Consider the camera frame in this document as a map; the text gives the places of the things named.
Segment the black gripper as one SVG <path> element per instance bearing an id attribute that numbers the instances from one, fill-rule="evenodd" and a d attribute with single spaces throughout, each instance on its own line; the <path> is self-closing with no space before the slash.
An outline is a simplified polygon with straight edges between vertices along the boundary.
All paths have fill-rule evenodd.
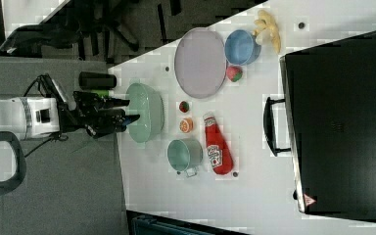
<path id="1" fill-rule="evenodd" d="M 139 115 L 125 116 L 122 107 L 127 107 L 129 100 L 112 97 L 100 97 L 91 92 L 74 91 L 76 107 L 70 111 L 60 111 L 60 129 L 62 132 L 74 132 L 80 128 L 93 138 L 123 132 L 126 125 L 140 119 Z"/>

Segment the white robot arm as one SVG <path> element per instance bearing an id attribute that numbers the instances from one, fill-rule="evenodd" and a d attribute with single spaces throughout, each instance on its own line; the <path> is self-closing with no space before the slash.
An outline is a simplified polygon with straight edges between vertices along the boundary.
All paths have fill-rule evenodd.
<path id="1" fill-rule="evenodd" d="M 123 132 L 140 119 L 125 112 L 129 104 L 125 99 L 79 91 L 73 93 L 71 101 L 56 95 L 0 99 L 0 158 L 10 158 L 14 164 L 14 171 L 0 179 L 0 196 L 14 191 L 24 181 L 24 140 L 51 141 L 80 128 L 95 139 Z"/>

